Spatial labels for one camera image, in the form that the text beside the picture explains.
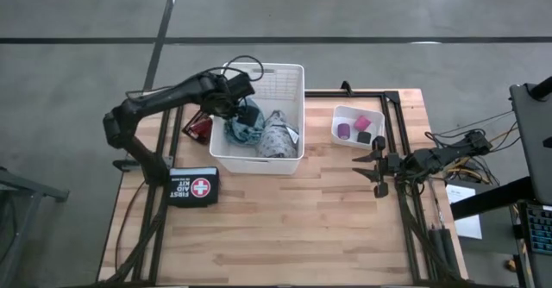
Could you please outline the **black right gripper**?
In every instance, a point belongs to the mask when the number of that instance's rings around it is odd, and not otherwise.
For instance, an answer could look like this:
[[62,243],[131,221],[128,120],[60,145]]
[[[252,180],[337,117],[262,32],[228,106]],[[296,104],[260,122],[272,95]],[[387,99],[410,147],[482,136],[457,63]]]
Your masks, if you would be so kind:
[[371,182],[376,182],[374,195],[376,197],[385,197],[388,195],[388,183],[384,180],[385,176],[395,176],[400,169],[401,159],[397,153],[383,155],[386,149],[386,139],[383,136],[377,136],[372,141],[372,149],[368,155],[354,158],[354,162],[372,162],[375,160],[375,170],[364,168],[353,168],[354,172],[368,178]]

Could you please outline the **teal patterned cloth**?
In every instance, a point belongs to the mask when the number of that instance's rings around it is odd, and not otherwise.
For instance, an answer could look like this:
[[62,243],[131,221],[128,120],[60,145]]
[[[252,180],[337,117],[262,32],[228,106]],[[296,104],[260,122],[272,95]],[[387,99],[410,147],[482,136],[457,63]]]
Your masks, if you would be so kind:
[[247,97],[248,105],[260,112],[253,126],[240,124],[236,119],[226,120],[224,123],[224,135],[226,140],[240,147],[254,147],[260,142],[265,127],[265,117],[258,104]]

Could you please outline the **grey patterned cloth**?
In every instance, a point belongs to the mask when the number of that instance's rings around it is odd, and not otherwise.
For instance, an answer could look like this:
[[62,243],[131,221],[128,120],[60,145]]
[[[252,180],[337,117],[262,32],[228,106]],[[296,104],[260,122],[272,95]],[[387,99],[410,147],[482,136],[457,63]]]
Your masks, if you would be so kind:
[[274,110],[265,120],[256,153],[261,158],[297,158],[298,142],[298,130],[287,121],[282,110]]

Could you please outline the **white plastic basket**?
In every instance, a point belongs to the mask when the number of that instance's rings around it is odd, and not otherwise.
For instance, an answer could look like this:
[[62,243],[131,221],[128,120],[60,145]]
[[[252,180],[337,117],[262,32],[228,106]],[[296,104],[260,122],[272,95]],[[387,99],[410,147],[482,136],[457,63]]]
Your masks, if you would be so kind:
[[292,175],[304,156],[305,95],[304,68],[299,64],[233,62],[226,71],[228,78],[238,71],[254,78],[255,94],[251,98],[265,117],[274,110],[282,110],[287,121],[298,130],[298,157],[293,159],[261,158],[254,147],[240,147],[229,143],[224,136],[225,121],[213,118],[210,154],[233,173]]

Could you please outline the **red bottle with white cap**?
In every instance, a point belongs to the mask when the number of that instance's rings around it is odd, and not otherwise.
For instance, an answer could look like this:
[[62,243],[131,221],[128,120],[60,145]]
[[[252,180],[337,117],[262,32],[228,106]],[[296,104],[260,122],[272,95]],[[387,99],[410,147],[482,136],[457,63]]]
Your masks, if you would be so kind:
[[212,119],[210,117],[195,121],[189,128],[190,136],[197,142],[207,143],[210,140]]

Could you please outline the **small white plastic bin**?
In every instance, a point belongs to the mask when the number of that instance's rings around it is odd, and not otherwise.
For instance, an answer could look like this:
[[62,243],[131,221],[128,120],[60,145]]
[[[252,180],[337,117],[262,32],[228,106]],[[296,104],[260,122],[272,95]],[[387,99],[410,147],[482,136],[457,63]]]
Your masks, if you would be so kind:
[[[365,116],[372,122],[370,126],[365,130],[365,132],[369,132],[372,135],[372,141],[377,136],[384,137],[386,135],[385,133],[386,117],[380,111],[364,110],[364,109],[359,109],[359,108],[345,106],[345,105],[337,105],[334,108],[333,117],[332,117],[331,140],[335,144],[341,145],[341,146],[370,149],[372,142],[369,145],[367,145],[367,144],[361,144],[356,141],[357,135],[359,132],[354,129],[354,122],[359,116]],[[351,128],[351,135],[348,140],[341,140],[337,136],[337,126],[340,123],[347,123]]]

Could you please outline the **dark brown plastic tray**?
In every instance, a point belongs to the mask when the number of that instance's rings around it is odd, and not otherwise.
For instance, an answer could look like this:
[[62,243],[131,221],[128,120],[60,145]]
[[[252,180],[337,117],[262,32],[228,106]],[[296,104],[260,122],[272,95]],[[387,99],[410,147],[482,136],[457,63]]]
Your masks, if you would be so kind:
[[[192,118],[191,120],[182,128],[182,132],[187,135],[188,137],[190,137],[191,139],[193,139],[190,134],[189,134],[189,128],[190,126],[197,120],[199,119],[202,119],[202,118],[206,118],[206,117],[210,117],[210,114],[207,114],[207,113],[204,113],[202,110],[199,110]],[[210,140],[207,142],[207,143],[202,143],[202,142],[198,142],[199,144],[202,144],[202,145],[208,145],[210,143]]]

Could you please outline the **black first aid kit pouch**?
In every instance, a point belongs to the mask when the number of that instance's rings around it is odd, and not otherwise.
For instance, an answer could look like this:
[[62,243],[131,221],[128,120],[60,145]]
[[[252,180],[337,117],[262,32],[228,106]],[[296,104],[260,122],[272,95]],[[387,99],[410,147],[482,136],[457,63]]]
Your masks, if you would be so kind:
[[214,166],[172,168],[167,204],[177,208],[205,208],[218,203],[220,176]]

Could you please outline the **dark grey cylinder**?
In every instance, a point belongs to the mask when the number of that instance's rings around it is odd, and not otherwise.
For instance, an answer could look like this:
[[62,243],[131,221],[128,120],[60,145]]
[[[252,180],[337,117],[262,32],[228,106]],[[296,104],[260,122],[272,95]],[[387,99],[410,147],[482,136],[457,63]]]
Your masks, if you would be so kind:
[[442,244],[444,247],[445,259],[448,263],[448,266],[453,270],[457,275],[460,274],[458,267],[458,262],[455,256],[454,244],[452,242],[452,236],[449,229],[441,230]]
[[441,266],[446,266],[446,256],[444,252],[444,246],[442,243],[440,230],[436,229],[434,226],[431,226],[431,229],[429,230],[429,238],[439,256],[439,259],[441,261]]

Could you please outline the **white paper sheet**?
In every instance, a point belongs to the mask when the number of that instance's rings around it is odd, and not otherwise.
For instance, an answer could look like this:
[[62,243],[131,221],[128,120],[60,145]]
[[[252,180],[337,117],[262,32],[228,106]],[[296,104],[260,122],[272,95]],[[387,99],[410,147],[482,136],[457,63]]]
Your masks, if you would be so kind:
[[[447,185],[446,192],[450,204],[460,202],[461,200],[472,197],[476,194],[475,189],[458,185]],[[477,240],[482,239],[480,217],[478,215],[455,220],[455,228],[457,234],[461,237]]]

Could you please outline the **black stand beam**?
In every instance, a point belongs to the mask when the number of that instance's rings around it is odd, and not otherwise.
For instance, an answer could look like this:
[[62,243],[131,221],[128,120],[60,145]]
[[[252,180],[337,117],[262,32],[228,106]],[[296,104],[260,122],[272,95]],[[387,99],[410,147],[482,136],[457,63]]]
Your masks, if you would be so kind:
[[490,210],[510,206],[518,201],[534,198],[532,180],[530,176],[517,179],[507,185],[485,191],[480,194],[452,203],[450,209],[453,218],[460,220],[475,216]]

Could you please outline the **grey laptop lid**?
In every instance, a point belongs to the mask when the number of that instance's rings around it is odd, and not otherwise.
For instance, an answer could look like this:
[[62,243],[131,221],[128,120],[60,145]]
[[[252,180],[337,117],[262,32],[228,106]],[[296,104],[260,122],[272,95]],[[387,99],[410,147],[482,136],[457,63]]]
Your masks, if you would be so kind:
[[528,84],[510,87],[511,104],[536,200],[552,206],[552,94],[537,101]]

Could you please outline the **keyboard with blue keys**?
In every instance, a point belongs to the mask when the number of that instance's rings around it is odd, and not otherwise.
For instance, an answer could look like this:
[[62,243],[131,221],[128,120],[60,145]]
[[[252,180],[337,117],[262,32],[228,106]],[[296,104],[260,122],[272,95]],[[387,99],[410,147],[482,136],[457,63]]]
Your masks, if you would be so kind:
[[519,215],[529,251],[552,256],[552,206],[521,203]]

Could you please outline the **black stand pole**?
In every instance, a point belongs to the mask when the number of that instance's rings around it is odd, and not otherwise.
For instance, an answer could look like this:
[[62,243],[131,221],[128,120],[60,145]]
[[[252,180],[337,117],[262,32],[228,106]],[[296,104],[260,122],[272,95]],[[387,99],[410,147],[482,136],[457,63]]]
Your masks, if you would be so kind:
[[531,98],[537,101],[546,101],[552,94],[552,76],[544,79],[539,84],[528,84],[527,91]]

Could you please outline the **grey metal side table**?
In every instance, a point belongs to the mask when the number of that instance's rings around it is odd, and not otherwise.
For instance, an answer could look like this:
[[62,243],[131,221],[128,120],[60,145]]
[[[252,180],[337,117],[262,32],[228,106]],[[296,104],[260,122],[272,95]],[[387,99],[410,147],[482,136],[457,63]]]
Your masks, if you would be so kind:
[[0,288],[8,288],[16,275],[23,246],[38,214],[41,200],[44,197],[51,197],[56,203],[64,203],[68,199],[69,191],[40,184],[17,176],[0,167],[0,192],[7,192],[11,196],[19,193],[28,199],[27,208],[21,216],[16,211],[13,212],[13,218],[15,219],[14,237],[4,256],[0,259]]

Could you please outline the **black aluminium table frame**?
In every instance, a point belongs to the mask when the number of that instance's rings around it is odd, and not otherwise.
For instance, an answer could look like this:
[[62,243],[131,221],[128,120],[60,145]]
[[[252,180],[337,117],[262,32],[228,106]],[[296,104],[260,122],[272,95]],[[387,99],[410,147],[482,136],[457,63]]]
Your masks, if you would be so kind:
[[384,113],[393,150],[429,145],[418,89],[309,91],[305,152],[295,173],[221,168],[218,203],[168,209],[160,235],[137,260],[128,283],[349,288],[428,278],[421,245],[404,232],[397,193],[376,198],[358,173],[362,151],[332,141],[339,105]]

